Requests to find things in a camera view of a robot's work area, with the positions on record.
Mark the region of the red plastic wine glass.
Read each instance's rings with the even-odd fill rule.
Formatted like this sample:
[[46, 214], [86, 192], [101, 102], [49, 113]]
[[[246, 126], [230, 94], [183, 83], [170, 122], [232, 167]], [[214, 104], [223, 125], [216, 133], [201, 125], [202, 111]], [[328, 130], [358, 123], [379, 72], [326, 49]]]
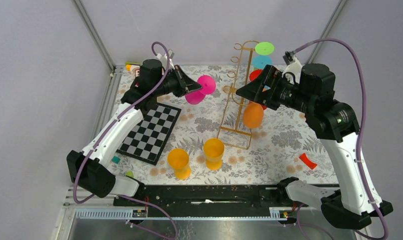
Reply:
[[[262, 69], [253, 70], [253, 71], [249, 74], [249, 80], [250, 80], [250, 82], [253, 82], [253, 81], [262, 73], [262, 71], [263, 71]], [[263, 110], [267, 109], [267, 107], [266, 107], [265, 105], [262, 105], [262, 104], [261, 104], [261, 106], [262, 106]]]

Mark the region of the blue plastic wine glass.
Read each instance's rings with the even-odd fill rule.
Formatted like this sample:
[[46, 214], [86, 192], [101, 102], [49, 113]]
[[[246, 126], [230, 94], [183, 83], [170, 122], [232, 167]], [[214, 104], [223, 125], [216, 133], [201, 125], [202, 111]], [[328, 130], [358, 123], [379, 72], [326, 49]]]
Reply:
[[267, 55], [258, 55], [252, 59], [252, 65], [256, 69], [263, 70], [266, 65], [272, 65], [272, 59]]

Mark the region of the gold wire glass rack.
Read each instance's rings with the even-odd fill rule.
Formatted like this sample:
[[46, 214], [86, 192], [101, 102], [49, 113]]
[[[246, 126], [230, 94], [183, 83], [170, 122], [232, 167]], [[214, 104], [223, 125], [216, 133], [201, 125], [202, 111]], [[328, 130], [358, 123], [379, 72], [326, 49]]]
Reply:
[[216, 137], [226, 146], [242, 150], [249, 149], [252, 142], [252, 130], [243, 124], [244, 110], [250, 101], [237, 95], [236, 91], [250, 82], [249, 75], [255, 69], [252, 59], [258, 43], [256, 40], [248, 40], [234, 45], [239, 54], [232, 56], [230, 60], [236, 64], [236, 68], [227, 72], [227, 77], [232, 82], [222, 89], [227, 97]]

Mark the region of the magenta plastic wine glass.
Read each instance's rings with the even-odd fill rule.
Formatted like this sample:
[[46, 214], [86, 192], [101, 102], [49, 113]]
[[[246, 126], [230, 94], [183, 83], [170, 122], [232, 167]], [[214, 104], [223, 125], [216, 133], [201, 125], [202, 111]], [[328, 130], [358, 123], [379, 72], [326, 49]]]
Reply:
[[209, 75], [200, 76], [197, 82], [202, 86], [202, 88], [185, 95], [186, 101], [191, 105], [201, 103], [207, 95], [213, 94], [216, 90], [216, 82], [214, 78]]

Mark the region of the orange plastic wine glass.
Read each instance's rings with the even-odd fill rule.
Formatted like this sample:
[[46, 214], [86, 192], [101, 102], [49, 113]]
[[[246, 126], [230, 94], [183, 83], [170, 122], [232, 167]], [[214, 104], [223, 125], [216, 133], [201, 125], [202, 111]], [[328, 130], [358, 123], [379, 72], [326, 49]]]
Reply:
[[244, 126], [249, 129], [258, 128], [263, 122], [264, 111], [266, 108], [266, 106], [260, 103], [250, 101], [242, 116]]

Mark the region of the green plastic wine glass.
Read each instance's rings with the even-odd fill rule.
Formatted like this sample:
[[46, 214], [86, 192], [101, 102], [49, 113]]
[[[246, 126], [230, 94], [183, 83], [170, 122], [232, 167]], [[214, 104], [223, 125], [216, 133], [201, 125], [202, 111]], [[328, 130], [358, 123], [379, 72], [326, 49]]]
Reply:
[[263, 41], [259, 42], [255, 46], [254, 50], [258, 55], [267, 56], [274, 52], [275, 46], [270, 42]]

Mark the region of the amber plastic wine glass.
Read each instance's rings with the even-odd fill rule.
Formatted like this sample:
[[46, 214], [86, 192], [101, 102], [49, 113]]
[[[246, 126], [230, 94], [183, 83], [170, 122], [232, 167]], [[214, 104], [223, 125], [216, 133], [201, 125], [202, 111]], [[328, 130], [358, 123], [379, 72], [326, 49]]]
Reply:
[[211, 171], [216, 171], [222, 166], [222, 157], [225, 151], [224, 143], [218, 138], [211, 138], [203, 145], [205, 164]]

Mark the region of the yellow plastic wine glass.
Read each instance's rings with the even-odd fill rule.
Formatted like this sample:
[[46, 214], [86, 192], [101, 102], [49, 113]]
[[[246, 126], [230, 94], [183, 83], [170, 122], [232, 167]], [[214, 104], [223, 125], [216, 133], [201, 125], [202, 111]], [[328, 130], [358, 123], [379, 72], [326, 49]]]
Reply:
[[186, 180], [191, 174], [190, 158], [182, 148], [175, 148], [167, 156], [167, 162], [179, 180]]

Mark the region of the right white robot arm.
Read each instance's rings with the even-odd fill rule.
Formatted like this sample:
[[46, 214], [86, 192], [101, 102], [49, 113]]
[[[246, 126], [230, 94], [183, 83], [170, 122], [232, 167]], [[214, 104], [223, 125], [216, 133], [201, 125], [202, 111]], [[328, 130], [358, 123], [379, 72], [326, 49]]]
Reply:
[[370, 176], [362, 152], [356, 149], [360, 126], [354, 110], [334, 99], [335, 79], [326, 65], [310, 63], [301, 68], [299, 83], [291, 83], [282, 71], [267, 65], [236, 94], [272, 110], [283, 105], [304, 113], [333, 165], [338, 190], [327, 191], [289, 177], [278, 183], [278, 203], [303, 203], [319, 209], [335, 228], [361, 230], [373, 217], [391, 213], [393, 206], [381, 199], [371, 181], [363, 183]]

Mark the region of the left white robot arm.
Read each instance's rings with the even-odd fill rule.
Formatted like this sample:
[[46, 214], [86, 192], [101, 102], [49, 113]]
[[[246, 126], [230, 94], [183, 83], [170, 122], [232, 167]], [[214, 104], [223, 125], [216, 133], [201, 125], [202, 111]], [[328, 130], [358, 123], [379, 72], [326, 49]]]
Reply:
[[158, 59], [144, 60], [108, 123], [81, 151], [71, 150], [67, 155], [73, 188], [81, 187], [99, 198], [109, 194], [125, 195], [130, 204], [140, 205], [145, 193], [139, 188], [139, 182], [108, 170], [116, 150], [129, 132], [156, 106], [159, 96], [173, 94], [182, 97], [202, 88], [170, 60], [166, 61], [166, 66]]

